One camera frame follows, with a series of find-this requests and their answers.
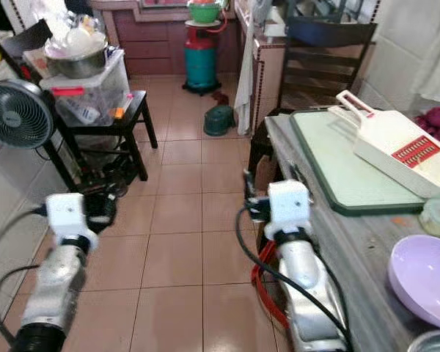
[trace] red hose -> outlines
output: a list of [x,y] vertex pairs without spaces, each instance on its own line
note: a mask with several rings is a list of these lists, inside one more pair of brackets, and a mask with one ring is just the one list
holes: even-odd
[[218,29],[206,29],[205,30],[206,32],[209,32],[209,33],[220,33],[222,31],[224,31],[225,28],[227,28],[228,18],[227,18],[227,14],[225,13],[225,9],[221,9],[221,14],[223,15],[223,19],[224,19],[224,22],[221,25],[221,27],[218,28]]

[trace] teal gas cylinder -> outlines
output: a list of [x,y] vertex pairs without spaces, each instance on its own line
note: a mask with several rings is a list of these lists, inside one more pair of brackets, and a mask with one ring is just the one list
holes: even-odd
[[216,77],[216,49],[216,34],[203,27],[188,26],[184,43],[187,73],[184,89],[202,95],[221,86]]

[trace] green bowl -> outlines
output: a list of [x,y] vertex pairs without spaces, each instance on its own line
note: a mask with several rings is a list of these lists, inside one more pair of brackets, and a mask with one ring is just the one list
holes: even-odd
[[189,4],[192,19],[198,23],[214,22],[220,12],[218,4]]

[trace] plastic storage box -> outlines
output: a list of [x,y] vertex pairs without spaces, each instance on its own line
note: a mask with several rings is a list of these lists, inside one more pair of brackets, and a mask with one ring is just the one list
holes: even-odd
[[110,111],[120,107],[130,92],[124,65],[124,51],[114,51],[99,75],[70,79],[64,75],[43,79],[40,86],[56,98],[56,110],[67,126],[109,126]]

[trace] metal bowl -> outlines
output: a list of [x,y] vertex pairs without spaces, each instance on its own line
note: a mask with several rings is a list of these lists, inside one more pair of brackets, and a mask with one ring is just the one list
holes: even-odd
[[420,335],[411,343],[408,352],[440,352],[440,330]]
[[89,78],[104,71],[107,46],[106,44],[101,50],[85,56],[66,59],[55,59],[48,56],[48,61],[68,78]]

